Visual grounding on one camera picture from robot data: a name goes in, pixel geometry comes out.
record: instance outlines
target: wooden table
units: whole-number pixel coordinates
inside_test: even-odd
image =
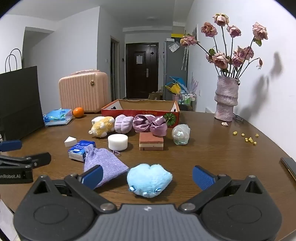
[[[97,147],[107,148],[107,138],[96,139],[88,134],[95,116],[74,119],[66,126],[40,129],[23,140],[21,150],[9,152],[9,155],[50,152],[51,164],[35,169],[34,180],[41,174],[47,174],[52,179],[64,178],[72,173],[81,174],[83,163],[69,159],[64,141],[72,136],[78,140],[94,140]],[[232,122],[229,126],[222,126],[213,114],[181,112],[180,123],[186,123],[191,128],[187,145],[175,145],[171,129],[168,129],[164,138],[164,151],[139,151],[139,134],[131,131],[128,133],[128,148],[119,157],[129,167],[140,163],[161,164],[171,172],[173,180],[159,196],[145,199],[129,193],[125,176],[113,179],[97,189],[98,193],[117,205],[175,203],[178,206],[201,191],[192,181],[192,168],[195,165],[216,175],[226,173],[233,179],[256,175],[282,213],[283,223],[277,240],[296,229],[296,182],[280,163],[281,157],[288,156],[280,147],[249,123]],[[238,132],[236,136],[232,134],[234,131]],[[252,137],[257,145],[245,142],[245,137]],[[31,185],[0,185],[1,198],[6,205],[16,210]]]

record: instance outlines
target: purple plush toy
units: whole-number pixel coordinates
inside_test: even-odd
[[[132,116],[125,116],[119,115],[115,118],[114,128],[117,133],[126,134],[128,133],[133,127],[133,117]]]

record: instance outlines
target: red cardboard box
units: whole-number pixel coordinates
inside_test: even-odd
[[[176,101],[118,99],[102,108],[103,116],[163,115],[169,128],[178,125],[180,110]]]

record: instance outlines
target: bag handle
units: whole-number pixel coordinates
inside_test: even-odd
[[[91,72],[100,72],[100,71],[96,70],[96,69],[87,69],[87,70],[77,71],[77,72],[70,74],[70,75],[85,74],[85,73],[91,73]]]
[[[8,57],[10,57],[11,55],[13,55],[15,57],[14,54],[10,54],[7,56],[6,60],[5,60],[5,73],[6,73],[6,62],[7,62],[7,59]]]
[[[14,50],[18,50],[19,51],[19,53],[20,53],[20,61],[21,61],[21,65],[22,65],[22,53],[21,53],[21,51],[18,49],[18,48],[15,48],[15,49],[13,49],[13,50],[11,50],[11,52],[10,52],[10,54],[8,55],[8,64],[9,64],[9,70],[11,71],[11,68],[10,68],[10,56],[11,55],[13,55],[14,57],[15,57],[15,55],[14,54],[12,54],[12,52],[14,51]]]

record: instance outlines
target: pink textured vase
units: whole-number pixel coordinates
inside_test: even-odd
[[[218,76],[215,101],[217,109],[215,118],[222,121],[232,121],[233,107],[237,105],[238,80],[231,77]]]

